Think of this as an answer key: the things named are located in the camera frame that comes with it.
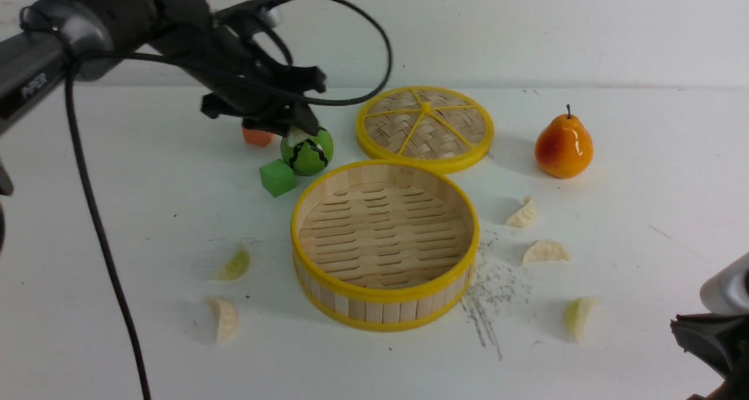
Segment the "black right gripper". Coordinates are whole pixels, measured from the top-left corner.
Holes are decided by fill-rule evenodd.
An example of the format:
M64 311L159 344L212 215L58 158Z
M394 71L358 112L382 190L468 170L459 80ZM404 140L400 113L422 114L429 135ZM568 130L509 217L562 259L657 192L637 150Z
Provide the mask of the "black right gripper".
M690 399L748 398L748 315L677 315L671 330L679 347L723 378L709 395L693 394Z

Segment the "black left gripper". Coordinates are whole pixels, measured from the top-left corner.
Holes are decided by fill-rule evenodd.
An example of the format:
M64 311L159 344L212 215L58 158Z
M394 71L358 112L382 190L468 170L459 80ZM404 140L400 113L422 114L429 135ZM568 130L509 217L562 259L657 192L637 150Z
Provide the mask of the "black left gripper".
M320 123L305 91L325 91L326 76L319 67L281 63L255 43L241 39L214 15L206 29L188 21L160 18L153 48L179 62L185 72L209 89L201 112L210 117L235 116L244 130L286 137L289 128L317 136Z

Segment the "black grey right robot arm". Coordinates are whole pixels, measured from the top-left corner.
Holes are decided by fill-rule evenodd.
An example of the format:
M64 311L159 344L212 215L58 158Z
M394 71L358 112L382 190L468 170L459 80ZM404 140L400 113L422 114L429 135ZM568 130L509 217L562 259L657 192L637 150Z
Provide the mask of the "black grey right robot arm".
M671 321L677 345L706 363L723 383L691 399L748 398L748 255L709 278L700 289L707 313Z

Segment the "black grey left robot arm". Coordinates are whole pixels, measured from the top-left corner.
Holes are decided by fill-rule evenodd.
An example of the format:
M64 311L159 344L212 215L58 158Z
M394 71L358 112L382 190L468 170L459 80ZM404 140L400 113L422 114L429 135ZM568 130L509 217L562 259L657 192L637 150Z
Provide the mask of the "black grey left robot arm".
M94 82L124 54L151 46L208 88L201 112L240 118L246 130L318 133L305 91L325 91L318 67L272 59L253 40L271 32L272 0L213 11L207 0L39 0L2 41L2 132L66 78Z

